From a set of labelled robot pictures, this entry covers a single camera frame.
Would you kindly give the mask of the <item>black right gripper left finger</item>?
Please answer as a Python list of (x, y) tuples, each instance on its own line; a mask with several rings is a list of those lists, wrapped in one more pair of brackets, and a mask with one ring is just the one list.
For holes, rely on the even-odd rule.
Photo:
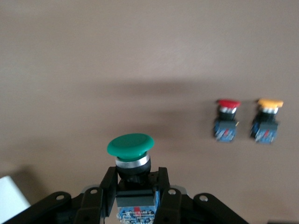
[(116, 197), (118, 175), (109, 167), (100, 185), (72, 198), (57, 191), (7, 220), (7, 224), (103, 224)]

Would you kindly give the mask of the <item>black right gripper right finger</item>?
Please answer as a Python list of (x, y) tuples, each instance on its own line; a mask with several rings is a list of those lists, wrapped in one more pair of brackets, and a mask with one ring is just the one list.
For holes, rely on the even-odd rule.
[(160, 203), (155, 224), (246, 224), (242, 217), (209, 193), (190, 198), (170, 185), (167, 168), (158, 170)]

